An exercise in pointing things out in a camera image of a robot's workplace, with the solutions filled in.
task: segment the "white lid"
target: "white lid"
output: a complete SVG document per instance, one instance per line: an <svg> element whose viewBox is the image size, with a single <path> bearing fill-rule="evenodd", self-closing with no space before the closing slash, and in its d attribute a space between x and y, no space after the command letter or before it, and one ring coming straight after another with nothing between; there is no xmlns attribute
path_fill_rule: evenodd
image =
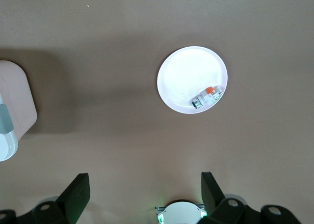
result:
<svg viewBox="0 0 314 224"><path fill-rule="evenodd" d="M0 134L0 162L11 158L18 149L18 141L14 131Z"/></svg>
<svg viewBox="0 0 314 224"><path fill-rule="evenodd" d="M206 214L206 211L193 203L176 202L158 214L158 221L160 224L195 224L201 219L202 213Z"/></svg>

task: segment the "brown surface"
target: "brown surface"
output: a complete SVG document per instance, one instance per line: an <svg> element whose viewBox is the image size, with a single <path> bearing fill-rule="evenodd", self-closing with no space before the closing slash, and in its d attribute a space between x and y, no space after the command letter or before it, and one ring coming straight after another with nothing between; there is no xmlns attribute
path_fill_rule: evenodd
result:
<svg viewBox="0 0 314 224"><path fill-rule="evenodd" d="M155 205L201 202L210 170L253 208L314 223L313 2L0 0L0 59L25 70L38 111L0 164L0 209L21 215L88 172L79 224L155 224ZM229 74L198 115L169 109L156 86L163 60L191 45Z"/></svg>

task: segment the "plastic container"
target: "plastic container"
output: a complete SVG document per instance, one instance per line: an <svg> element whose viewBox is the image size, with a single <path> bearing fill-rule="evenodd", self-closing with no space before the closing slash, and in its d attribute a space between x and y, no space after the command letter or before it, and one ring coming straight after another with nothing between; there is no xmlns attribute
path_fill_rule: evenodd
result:
<svg viewBox="0 0 314 224"><path fill-rule="evenodd" d="M0 95L1 162L15 154L18 148L17 141L36 122L37 112L24 71L6 60L0 60ZM3 104L7 107L9 118ZM8 132L10 120L14 129Z"/></svg>

